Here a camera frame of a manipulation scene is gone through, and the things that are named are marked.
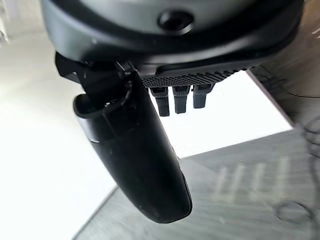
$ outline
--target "gray tile floor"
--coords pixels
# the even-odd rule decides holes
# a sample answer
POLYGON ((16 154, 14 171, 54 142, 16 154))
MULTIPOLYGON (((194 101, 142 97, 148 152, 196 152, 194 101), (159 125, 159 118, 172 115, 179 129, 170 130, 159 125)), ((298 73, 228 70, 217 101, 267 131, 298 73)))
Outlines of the gray tile floor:
POLYGON ((193 211, 157 224, 144 217, 120 189, 102 205, 75 240, 308 240, 319 239, 316 218, 290 205, 313 209, 315 185, 305 141, 298 130, 202 153, 182 160, 193 211))

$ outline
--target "black handle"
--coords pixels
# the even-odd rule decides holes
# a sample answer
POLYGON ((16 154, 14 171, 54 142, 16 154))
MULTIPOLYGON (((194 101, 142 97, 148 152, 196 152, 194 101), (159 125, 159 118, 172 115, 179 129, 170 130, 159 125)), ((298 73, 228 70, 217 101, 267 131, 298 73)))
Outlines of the black handle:
POLYGON ((73 107, 96 153, 145 216, 165 224, 191 213, 177 156, 140 81, 133 82, 130 99, 116 110, 95 109, 86 95, 77 96, 73 107))

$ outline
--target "black device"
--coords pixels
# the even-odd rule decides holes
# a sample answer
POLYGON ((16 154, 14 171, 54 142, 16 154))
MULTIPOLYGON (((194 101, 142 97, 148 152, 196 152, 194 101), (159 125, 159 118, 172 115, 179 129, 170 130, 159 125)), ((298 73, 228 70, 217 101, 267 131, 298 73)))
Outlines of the black device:
POLYGON ((188 216, 185 177, 151 103, 204 108, 215 84, 295 38, 303 0, 42 0, 59 74, 86 94, 74 112, 102 162, 149 219, 188 216))

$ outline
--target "white floor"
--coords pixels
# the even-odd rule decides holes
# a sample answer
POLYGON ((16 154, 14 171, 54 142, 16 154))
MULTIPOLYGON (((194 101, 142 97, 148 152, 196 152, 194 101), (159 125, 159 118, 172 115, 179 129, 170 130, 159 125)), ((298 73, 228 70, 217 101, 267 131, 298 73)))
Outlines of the white floor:
MULTIPOLYGON (((0 49, 0 239, 70 240, 115 186, 72 111, 81 87, 58 77, 45 36, 0 49)), ((287 131, 291 125, 240 72, 205 109, 162 118, 179 157, 287 131)))

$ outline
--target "round hole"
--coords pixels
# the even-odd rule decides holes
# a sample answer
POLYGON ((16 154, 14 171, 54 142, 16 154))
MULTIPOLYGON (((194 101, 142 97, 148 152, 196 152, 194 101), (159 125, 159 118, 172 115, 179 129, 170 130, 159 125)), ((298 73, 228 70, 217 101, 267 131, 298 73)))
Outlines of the round hole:
POLYGON ((159 27, 168 34, 182 35, 192 29, 194 17, 185 11, 165 11, 158 19, 159 27))

